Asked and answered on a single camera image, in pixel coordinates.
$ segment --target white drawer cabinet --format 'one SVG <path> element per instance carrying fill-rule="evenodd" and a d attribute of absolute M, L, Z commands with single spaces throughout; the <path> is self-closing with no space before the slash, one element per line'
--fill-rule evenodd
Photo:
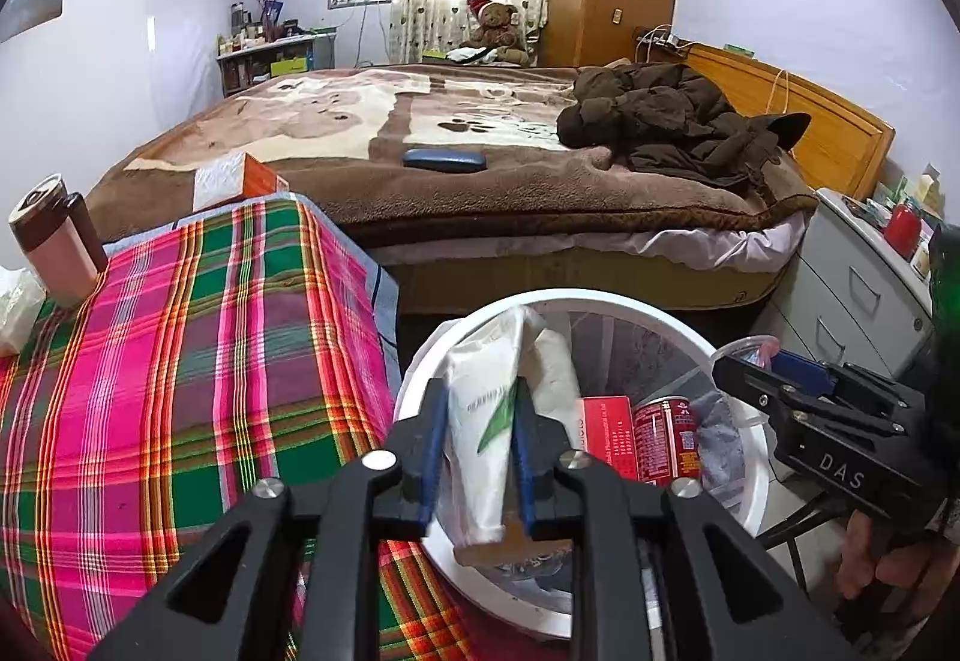
<path fill-rule="evenodd" d="M 800 257 L 752 332 L 804 357 L 894 375 L 932 331 L 926 284 L 838 193 L 817 196 Z"/>

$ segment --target headboard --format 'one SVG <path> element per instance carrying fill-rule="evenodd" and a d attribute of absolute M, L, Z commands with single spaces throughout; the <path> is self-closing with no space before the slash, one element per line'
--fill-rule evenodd
<path fill-rule="evenodd" d="M 746 116 L 784 111 L 786 79 L 779 68 L 705 44 L 689 47 L 685 62 L 715 82 Z M 880 164 L 894 140 L 894 129 L 872 113 L 792 73 L 788 111 L 807 112 L 813 120 L 793 156 L 811 187 L 830 188 L 864 199 L 874 192 Z"/>

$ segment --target metal bolt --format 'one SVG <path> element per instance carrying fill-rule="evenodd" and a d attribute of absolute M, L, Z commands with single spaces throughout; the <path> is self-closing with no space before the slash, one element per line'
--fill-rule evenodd
<path fill-rule="evenodd" d="M 704 492 L 704 487 L 696 479 L 678 477 L 670 483 L 670 491 L 680 498 L 697 498 Z"/>
<path fill-rule="evenodd" d="M 276 477 L 263 477 L 253 485 L 253 495 L 256 498 L 277 498 L 283 491 L 283 483 Z"/>
<path fill-rule="evenodd" d="M 370 453 L 360 458 L 360 462 L 374 472 L 385 472 L 387 469 L 394 467 L 394 464 L 397 463 L 397 456 L 390 450 L 371 450 Z"/>
<path fill-rule="evenodd" d="M 583 450 L 567 450 L 560 456 L 560 466 L 573 471 L 575 469 L 586 469 L 593 463 L 593 458 Z"/>

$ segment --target red hat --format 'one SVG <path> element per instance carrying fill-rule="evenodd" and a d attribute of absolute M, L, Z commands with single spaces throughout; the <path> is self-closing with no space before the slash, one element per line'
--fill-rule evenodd
<path fill-rule="evenodd" d="M 473 12 L 474 17 L 477 17 L 478 19 L 480 17 L 480 12 L 483 11 L 483 7 L 490 2 L 490 0 L 467 0 L 467 5 Z"/>

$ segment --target drawer handle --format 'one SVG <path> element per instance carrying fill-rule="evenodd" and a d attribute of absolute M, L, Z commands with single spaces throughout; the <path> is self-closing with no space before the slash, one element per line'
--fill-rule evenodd
<path fill-rule="evenodd" d="M 841 344 L 840 341 L 837 339 L 837 337 L 834 336 L 834 335 L 832 335 L 832 333 L 830 332 L 830 329 L 827 327 L 826 324 L 824 324 L 824 321 L 822 321 L 819 317 L 817 317 L 817 327 L 818 327 L 818 328 L 823 328 L 824 331 L 827 332 L 827 336 L 829 336 L 829 337 L 833 340 L 833 343 L 836 344 L 837 347 L 840 348 L 840 354 L 838 354 L 838 356 L 837 356 L 837 362 L 839 363 L 840 361 L 842 361 L 842 360 L 843 360 L 843 354 L 845 353 L 845 351 L 847 351 L 847 345 L 846 345 L 846 344 Z"/>
<path fill-rule="evenodd" d="M 863 284 L 863 287 L 866 287 L 866 289 L 870 290 L 870 292 L 872 292 L 872 294 L 874 294 L 874 298 L 877 299 L 877 303 L 879 304 L 879 303 L 880 303 L 880 298 L 881 298 L 880 294 L 879 294 L 875 289 L 873 289 L 872 287 L 870 287 L 870 283 L 867 282 L 867 280 L 863 278 L 863 275 L 862 275 L 859 271 L 857 271 L 856 268 L 853 268 L 853 266 L 850 267 L 850 272 L 851 272 L 851 274 L 853 274 L 854 277 L 856 277 L 858 280 L 860 280 L 860 283 Z"/>

